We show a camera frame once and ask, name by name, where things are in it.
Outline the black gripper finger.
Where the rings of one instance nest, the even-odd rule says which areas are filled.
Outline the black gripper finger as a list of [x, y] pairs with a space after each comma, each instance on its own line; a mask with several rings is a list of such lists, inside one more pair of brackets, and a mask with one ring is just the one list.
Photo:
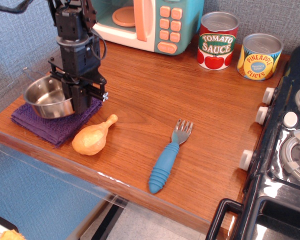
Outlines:
[[63, 91], [65, 99], [66, 100], [71, 99], [72, 98], [71, 87], [64, 82], [61, 83], [61, 86], [62, 86], [62, 91]]
[[91, 106], [92, 97], [88, 95], [83, 86], [73, 85], [71, 87], [71, 98], [75, 114], [81, 114]]

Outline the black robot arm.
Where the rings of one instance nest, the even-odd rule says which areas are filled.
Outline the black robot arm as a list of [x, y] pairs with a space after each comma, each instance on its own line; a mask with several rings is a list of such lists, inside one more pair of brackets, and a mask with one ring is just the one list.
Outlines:
[[93, 30], [97, 12], [89, 0], [50, 0], [48, 6], [57, 28], [60, 57], [51, 58], [51, 76], [61, 82], [66, 99], [76, 114], [87, 110], [92, 99], [106, 101], [106, 79], [100, 74], [106, 51], [102, 37]]

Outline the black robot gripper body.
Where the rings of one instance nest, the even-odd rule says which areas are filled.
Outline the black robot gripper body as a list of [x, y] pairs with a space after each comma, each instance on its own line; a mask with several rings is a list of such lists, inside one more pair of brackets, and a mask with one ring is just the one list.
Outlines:
[[106, 79], [99, 73], [101, 61], [107, 53], [106, 45], [103, 53], [100, 49], [100, 36], [86, 34], [81, 39], [67, 40], [58, 36], [56, 42], [60, 47], [60, 56], [52, 57], [51, 74], [72, 88], [79, 85], [86, 89], [91, 97], [106, 101], [108, 92], [105, 90]]

